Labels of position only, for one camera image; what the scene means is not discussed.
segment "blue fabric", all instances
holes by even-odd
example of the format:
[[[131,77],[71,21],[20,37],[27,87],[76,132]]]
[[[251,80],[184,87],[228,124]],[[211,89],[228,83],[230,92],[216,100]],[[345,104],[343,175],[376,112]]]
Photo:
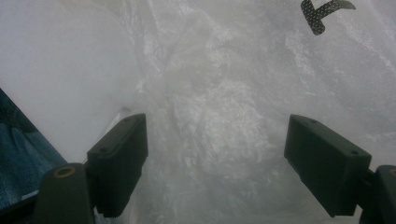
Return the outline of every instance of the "blue fabric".
[[[38,190],[43,174],[65,163],[0,90],[0,209]]]

